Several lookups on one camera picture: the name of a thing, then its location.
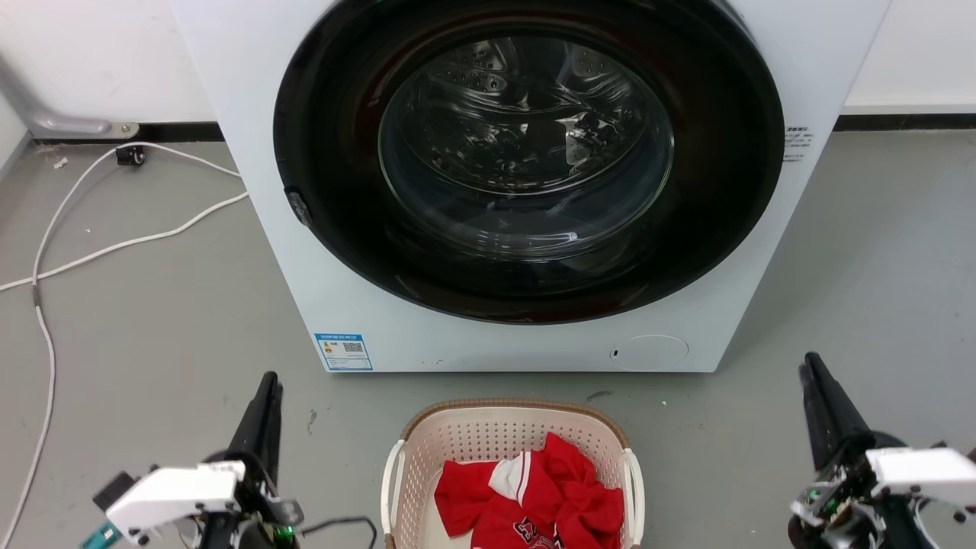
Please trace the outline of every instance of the washing machine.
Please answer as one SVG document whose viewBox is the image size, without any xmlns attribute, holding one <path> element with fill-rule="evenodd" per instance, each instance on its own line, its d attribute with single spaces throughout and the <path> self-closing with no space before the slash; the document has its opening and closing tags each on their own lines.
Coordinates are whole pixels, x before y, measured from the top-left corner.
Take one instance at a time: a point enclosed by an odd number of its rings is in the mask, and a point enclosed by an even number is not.
<svg viewBox="0 0 976 549">
<path fill-rule="evenodd" d="M 888 0 L 172 4 L 327 370 L 711 372 Z"/>
</svg>

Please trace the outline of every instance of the cable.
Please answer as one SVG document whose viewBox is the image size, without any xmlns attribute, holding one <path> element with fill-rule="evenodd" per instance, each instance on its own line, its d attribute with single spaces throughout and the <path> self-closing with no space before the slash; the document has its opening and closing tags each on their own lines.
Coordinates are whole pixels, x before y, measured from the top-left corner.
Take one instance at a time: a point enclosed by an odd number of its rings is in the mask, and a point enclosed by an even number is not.
<svg viewBox="0 0 976 549">
<path fill-rule="evenodd" d="M 160 233 L 157 233 L 157 234 L 151 234 L 149 236 L 142 236 L 140 238 L 133 238 L 132 240 L 126 240 L 125 242 L 119 242 L 118 244 L 114 244 L 112 246 L 108 246 L 107 248 L 105 248 L 103 250 L 99 250 L 99 251 L 97 251 L 97 252 L 95 252 L 93 254 L 89 254 L 89 255 L 81 258 L 81 259 L 76 259 L 76 260 L 72 261 L 71 263 L 62 265 L 62 266 L 58 267 L 57 269 L 51 269 L 50 271 L 47 271 L 45 273 L 41 273 L 41 274 L 39 274 L 37 276 L 37 279 L 38 280 L 43 280 L 44 278 L 47 278 L 48 276 L 54 276 L 54 275 L 57 275 L 58 273 L 63 273 L 65 271 L 67 271 L 68 269 L 73 269 L 75 267 L 78 267 L 79 265 L 84 265 L 84 264 L 92 261 L 93 259 L 99 258 L 99 257 L 101 257 L 101 256 L 103 256 L 103 255 L 105 255 L 105 254 L 107 254 L 109 252 L 114 252 L 115 250 L 120 250 L 122 248 L 127 248 L 129 246 L 132 246 L 133 244 L 142 244 L 143 242 L 150 242 L 152 240 L 159 240 L 160 238 L 166 238 L 166 237 L 169 237 L 169 236 L 175 236 L 177 234 L 180 234 L 183 231 L 186 231 L 190 227 L 193 227 L 194 225 L 196 225 L 196 223 L 198 221 L 200 221 L 201 219 L 203 219 L 203 218 L 209 216 L 210 214 L 216 212 L 217 210 L 219 210 L 219 209 L 221 209 L 221 208 L 223 208 L 225 206 L 229 206 L 230 204 L 233 204 L 234 202 L 239 202 L 239 201 L 241 201 L 241 200 L 243 200 L 244 198 L 247 198 L 247 197 L 248 197 L 248 193 L 247 192 L 244 192 L 242 194 L 238 194 L 234 198 L 230 198 L 230 199 L 225 200 L 223 202 L 218 202 L 217 204 L 214 204 L 213 206 L 207 208 L 206 210 L 203 210 L 202 212 L 200 212 L 199 214 L 197 214 L 193 219 L 187 221 L 186 223 L 180 225 L 179 227 L 173 229 L 172 231 L 160 232 Z M 0 285 L 0 292 L 2 292 L 4 290 L 9 290 L 11 288 L 16 288 L 18 286 L 23 286 L 24 284 L 29 284 L 32 281 L 33 281 L 33 278 L 28 277 L 28 278 L 22 278 L 20 280 L 15 280 L 13 282 L 9 282 L 9 283 Z"/>
<path fill-rule="evenodd" d="M 308 536 L 311 533 L 316 533 L 317 531 L 328 528 L 332 525 L 350 525 L 355 523 L 365 523 L 367 526 L 369 526 L 369 529 L 373 531 L 373 539 L 371 539 L 369 542 L 369 549 L 373 549 L 373 546 L 376 545 L 377 532 L 376 532 L 376 525 L 373 524 L 373 521 L 371 521 L 369 517 L 347 517 L 342 519 L 331 519 L 325 521 L 324 523 L 319 523 L 313 527 L 303 528 L 302 535 Z"/>
<path fill-rule="evenodd" d="M 921 501 L 916 500 L 912 507 L 915 509 L 915 527 L 921 532 L 922 536 L 925 538 L 925 541 L 932 546 L 932 549 L 939 549 L 939 544 L 932 539 L 931 535 L 929 535 L 928 530 L 925 529 L 925 523 L 921 520 L 921 515 L 918 513 L 921 510 Z"/>
<path fill-rule="evenodd" d="M 183 532 L 180 531 L 179 528 L 177 528 L 177 535 L 180 537 L 180 542 L 183 543 L 183 547 L 189 549 L 189 544 L 186 543 L 186 539 L 183 537 Z"/>
<path fill-rule="evenodd" d="M 212 167 L 214 169 L 217 169 L 219 171 L 222 171 L 222 172 L 224 172 L 224 173 L 226 173 L 228 175 L 232 175 L 232 176 L 237 177 L 237 178 L 240 177 L 240 174 L 238 174 L 237 172 L 233 172 L 231 170 L 228 170 L 226 168 L 223 168 L 222 166 L 218 166 L 217 164 L 214 164 L 213 162 L 210 162 L 208 160 L 204 160 L 203 158 L 199 158 L 197 156 L 193 156 L 192 154 L 187 154 L 185 152 L 181 152 L 179 150 L 175 150 L 173 148 L 163 147 L 163 146 L 157 145 L 155 143 L 133 142 L 133 143 L 126 143 L 124 145 L 120 145 L 120 146 L 118 146 L 116 148 L 113 148 L 109 152 L 106 152 L 105 154 L 103 154 L 102 156 L 100 156 L 98 160 L 96 160 L 95 162 L 93 162 L 92 165 L 89 166 L 88 169 L 85 170 L 84 173 L 81 174 L 81 177 L 78 178 L 78 181 L 76 181 L 75 184 L 74 184 L 74 186 L 71 187 L 71 190 L 68 191 L 67 196 L 65 196 L 64 197 L 64 200 L 61 201 L 61 205 L 58 206 L 58 210 L 55 211 L 54 217 L 51 218 L 51 223 L 48 224 L 48 228 L 44 231 L 44 237 L 41 239 L 41 245 L 38 246 L 38 248 L 37 248 L 37 255 L 34 256 L 34 267 L 31 270 L 30 279 L 27 279 L 27 280 L 18 280 L 17 282 L 12 282 L 10 284 L 5 284 L 3 286 L 0 286 L 0 291 L 3 291 L 3 290 L 6 290 L 8 288 L 12 288 L 12 287 L 15 287 L 15 286 L 19 286 L 19 285 L 22 285 L 22 284 L 26 284 L 28 282 L 31 283 L 31 286 L 32 286 L 31 290 L 32 290 L 33 299 L 34 299 L 34 310 L 37 313 L 37 323 L 41 325 L 41 331 L 44 332 L 44 340 L 45 340 L 45 342 L 47 343 L 47 346 L 48 346 L 48 362 L 49 362 L 49 364 L 51 366 L 50 381 L 48 383 L 48 404 L 47 404 L 47 410 L 45 411 L 45 414 L 44 414 L 44 424 L 41 427 L 41 436 L 40 436 L 40 438 L 37 441 L 37 449 L 34 450 L 34 458 L 33 458 L 33 460 L 30 463 L 30 470 L 27 472 L 27 479 L 26 479 L 26 481 L 23 484 L 23 490 L 20 493 L 20 500 L 18 501 L 17 508 L 14 511 L 14 517 L 10 521 L 10 526 L 7 529 L 7 534 L 4 536 L 3 544 L 0 545 L 0 549 L 7 549 L 8 548 L 8 546 L 10 545 L 11 538 L 14 537 L 14 531 L 17 530 L 17 524 L 20 522 L 20 515 L 23 513 L 23 507 L 24 507 L 24 505 L 27 502 L 27 496 L 30 494 L 30 488 L 34 484 L 34 476 L 37 474 L 37 465 L 41 461 L 41 453 L 44 451 L 44 443 L 47 441 L 47 438 L 48 438 L 48 430 L 51 428 L 51 416 L 52 416 L 53 411 L 54 411 L 54 402 L 55 402 L 55 376 L 56 376 L 56 373 L 57 373 L 57 368 L 56 368 L 56 363 L 55 363 L 55 345 L 54 345 L 54 342 L 51 340 L 51 332 L 48 330 L 48 325 L 44 321 L 44 314 L 41 311 L 41 294 L 40 294 L 40 291 L 37 288 L 37 281 L 40 278 L 42 278 L 42 277 L 56 275 L 57 273 L 61 273 L 63 271 L 66 271 L 68 269 L 71 269 L 72 267 L 77 267 L 78 265 L 81 265 L 83 263 L 87 263 L 87 262 L 89 262 L 89 261 L 91 261 L 91 260 L 93 260 L 93 259 L 95 259 L 97 257 L 100 257 L 100 256 L 102 256 L 102 255 L 104 255 L 106 253 L 109 253 L 111 251 L 114 251 L 114 250 L 117 250 L 117 249 L 120 249 L 120 248 L 124 248 L 126 246 L 131 246 L 132 244 L 137 244 L 137 243 L 140 243 L 140 242 L 147 242 L 147 241 L 150 241 L 150 240 L 156 240 L 156 239 L 159 239 L 159 238 L 165 238 L 167 236 L 172 236 L 174 234 L 179 234 L 180 232 L 185 231 L 186 229 L 188 229 L 193 224 L 195 224 L 196 222 L 200 221 L 201 219 L 203 219 L 207 215 L 209 215 L 209 214 L 211 214 L 211 213 L 219 210 L 220 208 L 223 208 L 224 206 L 227 206 L 227 205 L 232 204 L 232 203 L 234 203 L 234 202 L 236 202 L 238 200 L 241 200 L 245 196 L 247 196 L 247 192 L 245 192 L 245 193 L 243 193 L 243 194 L 241 194 L 239 196 L 236 196 L 236 197 L 234 197 L 234 198 L 232 198 L 230 200 L 225 200 L 224 202 L 221 202 L 220 204 L 215 204 L 214 206 L 211 206 L 207 210 L 204 210 L 199 215 L 197 215 L 196 217 L 194 217 L 193 219 L 191 219 L 189 222 L 183 224 L 181 227 L 179 227 L 179 228 L 177 228 L 177 229 L 175 229 L 173 231 L 162 232 L 160 234 L 153 234 L 151 236 L 144 236 L 143 238 L 136 238 L 135 240 L 129 240 L 127 242 L 122 242 L 120 244 L 115 244 L 114 246 L 110 246 L 108 248 L 105 248 L 102 251 L 96 252 L 96 253 L 91 254 L 89 256 L 83 257 L 83 258 L 81 258 L 79 260 L 73 261 L 73 262 L 71 262 L 71 263 L 69 263 L 69 264 L 67 264 L 65 266 L 59 267 L 59 268 L 57 268 L 57 269 L 55 269 L 53 271 L 50 271 L 48 273 L 44 273 L 43 275 L 39 275 L 38 274 L 38 269 L 39 269 L 40 264 L 41 264 L 41 257 L 44 255 L 44 248 L 47 246 L 48 238 L 50 238 L 50 236 L 51 236 L 51 231 L 54 229 L 54 226 L 55 226 L 55 224 L 58 221 L 58 217 L 61 216 L 61 211 L 64 209 L 64 206 L 67 204 L 68 200 L 70 200 L 71 197 L 74 195 L 74 192 L 81 185 L 81 182 L 84 181 L 85 178 L 88 176 L 88 174 L 91 173 L 92 170 L 95 169 L 96 166 L 98 166 L 100 163 L 102 163 L 103 160 L 105 160 L 106 158 L 109 158 L 110 156 L 112 156 L 117 149 L 120 149 L 120 148 L 129 148 L 129 147 L 135 147 L 135 146 L 143 146 L 143 147 L 149 147 L 149 148 L 158 148 L 160 150 L 166 150 L 167 152 L 170 152 L 170 153 L 175 154 L 177 156 L 182 156 L 183 158 L 188 158 L 190 160 L 196 160 L 197 162 L 206 164 L 207 166 L 210 166 L 210 167 Z"/>
</svg>

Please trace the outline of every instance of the red clothing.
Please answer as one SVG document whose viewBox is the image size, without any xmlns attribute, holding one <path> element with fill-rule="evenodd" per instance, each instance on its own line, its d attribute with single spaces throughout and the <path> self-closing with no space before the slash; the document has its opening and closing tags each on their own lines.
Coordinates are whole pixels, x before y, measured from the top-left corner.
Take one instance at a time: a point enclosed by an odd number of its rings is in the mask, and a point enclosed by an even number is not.
<svg viewBox="0 0 976 549">
<path fill-rule="evenodd" d="M 623 491 L 553 433 L 514 459 L 445 462 L 434 501 L 448 535 L 474 530 L 471 549 L 620 549 Z"/>
</svg>

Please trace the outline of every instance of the black door rim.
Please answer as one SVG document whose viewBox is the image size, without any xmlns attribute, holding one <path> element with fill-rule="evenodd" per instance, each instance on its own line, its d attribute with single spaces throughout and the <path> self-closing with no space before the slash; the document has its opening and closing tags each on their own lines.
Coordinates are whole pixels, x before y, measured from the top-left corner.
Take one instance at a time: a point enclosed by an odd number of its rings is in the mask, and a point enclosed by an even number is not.
<svg viewBox="0 0 976 549">
<path fill-rule="evenodd" d="M 613 251 L 634 258 L 583 289 L 534 295 L 511 267 L 438 265 L 454 251 L 419 243 L 384 194 L 377 135 L 399 84 L 440 53 L 513 35 L 569 39 L 613 56 L 658 94 L 674 126 L 661 196 Z M 293 57 L 274 117 L 285 190 L 348 267 L 441 313 L 537 324 L 630 311 L 714 268 L 765 211 L 783 130 L 775 83 L 741 24 L 722 5 L 677 0 L 345 0 Z M 518 291 L 472 288 L 478 276 L 515 278 Z"/>
</svg>

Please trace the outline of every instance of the concrete floor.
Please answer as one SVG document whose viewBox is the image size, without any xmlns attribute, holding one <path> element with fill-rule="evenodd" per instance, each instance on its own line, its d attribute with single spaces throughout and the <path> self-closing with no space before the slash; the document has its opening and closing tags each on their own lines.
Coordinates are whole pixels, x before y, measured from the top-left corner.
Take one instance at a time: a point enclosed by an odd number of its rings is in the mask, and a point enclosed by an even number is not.
<svg viewBox="0 0 976 549">
<path fill-rule="evenodd" d="M 232 164 L 221 144 L 180 148 Z M 0 282 L 29 275 L 54 210 L 105 150 L 29 151 L 0 182 Z M 155 151 L 140 170 L 95 173 L 44 267 L 176 227 L 242 189 Z M 645 547 L 787 547 L 787 506 L 812 474 L 804 352 L 824 356 L 873 427 L 914 445 L 976 444 L 974 211 L 976 133 L 837 134 L 716 374 L 367 377 L 323 370 L 253 208 L 232 205 L 42 282 L 58 393 L 12 547 L 74 546 L 102 523 L 91 496 L 119 470 L 189 465 L 224 447 L 267 369 L 285 387 L 280 488 L 312 522 L 379 524 L 386 455 L 430 403 L 601 394 L 590 404 L 623 425 L 643 465 Z M 27 286 L 0 293 L 0 358 L 5 528 L 48 381 Z M 927 522 L 944 548 L 973 546 L 976 528 L 936 511 Z M 305 546 L 365 548 L 367 537 L 337 528 Z M 171 532 L 153 546 L 181 547 Z"/>
</svg>

